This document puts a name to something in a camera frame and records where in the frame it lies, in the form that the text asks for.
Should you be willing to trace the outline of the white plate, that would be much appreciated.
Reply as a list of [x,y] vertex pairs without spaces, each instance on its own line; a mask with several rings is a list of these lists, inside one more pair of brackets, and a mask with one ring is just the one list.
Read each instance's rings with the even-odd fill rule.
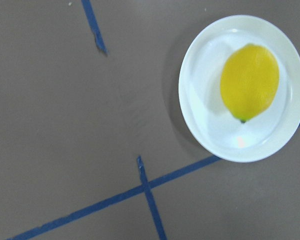
[[[268,48],[279,66],[279,86],[271,106],[241,123],[225,107],[220,77],[227,58],[247,44]],[[279,151],[300,125],[300,56],[272,23],[250,15],[221,18],[205,27],[189,46],[179,73],[181,112],[194,138],[213,155],[250,163]]]

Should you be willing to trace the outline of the yellow lemon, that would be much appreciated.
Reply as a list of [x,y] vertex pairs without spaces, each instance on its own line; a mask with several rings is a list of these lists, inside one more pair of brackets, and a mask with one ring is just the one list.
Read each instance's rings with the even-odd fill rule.
[[279,79],[279,65],[270,50],[247,44],[226,60],[220,77],[220,95],[233,117],[246,123],[270,107]]

